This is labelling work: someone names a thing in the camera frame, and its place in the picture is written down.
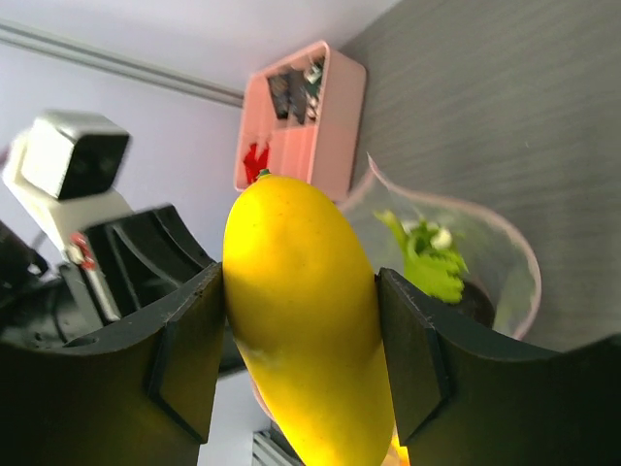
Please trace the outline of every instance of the pink container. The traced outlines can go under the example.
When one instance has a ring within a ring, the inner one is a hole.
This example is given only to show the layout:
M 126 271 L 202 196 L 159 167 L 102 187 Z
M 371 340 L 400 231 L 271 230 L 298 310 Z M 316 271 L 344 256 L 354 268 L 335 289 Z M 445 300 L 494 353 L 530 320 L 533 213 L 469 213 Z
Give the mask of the pink container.
M 299 124 L 293 116 L 278 120 L 268 77 L 287 68 L 307 69 L 323 57 L 317 119 Z M 269 144 L 272 173 L 310 183 L 334 201 L 346 198 L 358 138 L 367 79 L 365 68 L 318 42 L 250 77 L 245 90 L 235 166 L 235 188 L 248 187 L 244 158 L 250 145 Z

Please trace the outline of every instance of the metal rail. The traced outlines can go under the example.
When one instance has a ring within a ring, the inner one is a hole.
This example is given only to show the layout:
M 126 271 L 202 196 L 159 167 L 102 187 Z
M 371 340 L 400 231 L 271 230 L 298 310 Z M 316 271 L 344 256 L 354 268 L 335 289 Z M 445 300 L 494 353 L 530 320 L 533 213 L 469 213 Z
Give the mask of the metal rail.
M 0 18 L 0 44 L 30 50 L 130 80 L 163 87 L 232 107 L 241 107 L 244 94 L 149 63 L 98 50 Z

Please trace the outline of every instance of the yellow object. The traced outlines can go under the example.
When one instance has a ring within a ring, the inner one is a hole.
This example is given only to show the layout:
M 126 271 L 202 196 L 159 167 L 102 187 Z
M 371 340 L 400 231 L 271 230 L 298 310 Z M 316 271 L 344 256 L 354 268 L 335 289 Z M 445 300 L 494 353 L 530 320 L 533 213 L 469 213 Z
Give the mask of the yellow object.
M 379 466 L 394 416 L 373 268 L 339 209 L 264 175 L 233 206 L 222 260 L 248 371 L 307 466 Z
M 401 459 L 401 465 L 409 466 L 408 449 L 406 447 L 402 447 L 399 444 L 399 437 L 397 436 L 396 433 L 392 437 L 391 445 L 397 451 L 397 454 L 399 455 L 399 459 Z

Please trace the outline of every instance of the gray table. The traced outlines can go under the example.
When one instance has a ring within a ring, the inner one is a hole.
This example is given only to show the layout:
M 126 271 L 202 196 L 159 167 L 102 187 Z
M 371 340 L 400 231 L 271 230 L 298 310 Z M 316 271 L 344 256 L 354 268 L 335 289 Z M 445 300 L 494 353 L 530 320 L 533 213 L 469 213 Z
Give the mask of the gray table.
M 530 342 L 621 332 L 621 2 L 404 0 L 343 50 L 370 73 L 354 179 L 368 151 L 513 222 L 543 279 Z

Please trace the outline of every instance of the camera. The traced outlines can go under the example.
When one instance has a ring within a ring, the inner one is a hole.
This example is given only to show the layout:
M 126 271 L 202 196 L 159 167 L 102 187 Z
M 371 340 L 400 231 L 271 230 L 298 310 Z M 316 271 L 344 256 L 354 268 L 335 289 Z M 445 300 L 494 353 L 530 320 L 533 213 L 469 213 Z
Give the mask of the camera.
M 21 175 L 58 201 L 102 194 L 113 186 L 129 142 L 129 133 L 104 116 L 45 112 L 29 131 Z

